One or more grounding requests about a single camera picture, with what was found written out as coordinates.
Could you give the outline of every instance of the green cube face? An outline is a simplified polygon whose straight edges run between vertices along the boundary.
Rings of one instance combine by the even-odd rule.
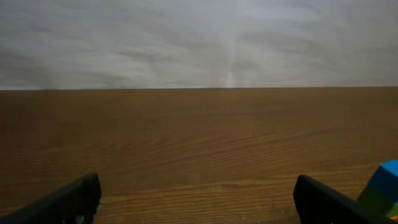
[[[357,202],[361,206],[377,211],[381,215],[385,215],[389,218],[398,215],[398,203],[394,204],[390,202],[368,185],[358,197]]]

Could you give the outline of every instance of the tabletop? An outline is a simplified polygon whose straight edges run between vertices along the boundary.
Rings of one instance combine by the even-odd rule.
[[[398,88],[0,92],[0,215],[89,172],[95,223],[300,223],[308,174],[357,197],[398,158]]]

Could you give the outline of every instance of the blue block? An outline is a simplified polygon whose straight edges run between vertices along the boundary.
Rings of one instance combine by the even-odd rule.
[[[381,164],[368,185],[390,202],[398,203],[398,160]]]

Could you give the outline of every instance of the toy block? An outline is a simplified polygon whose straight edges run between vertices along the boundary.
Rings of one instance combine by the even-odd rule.
[[[392,203],[398,203],[398,161],[391,160],[379,166],[368,185]]]
[[[379,192],[367,185],[357,199],[358,204],[386,217],[398,215],[398,203],[392,203]]]

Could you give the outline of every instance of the wrinkled white fabric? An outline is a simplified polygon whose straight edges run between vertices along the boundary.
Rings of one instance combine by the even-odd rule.
[[[398,85],[396,0],[0,0],[0,89]]]

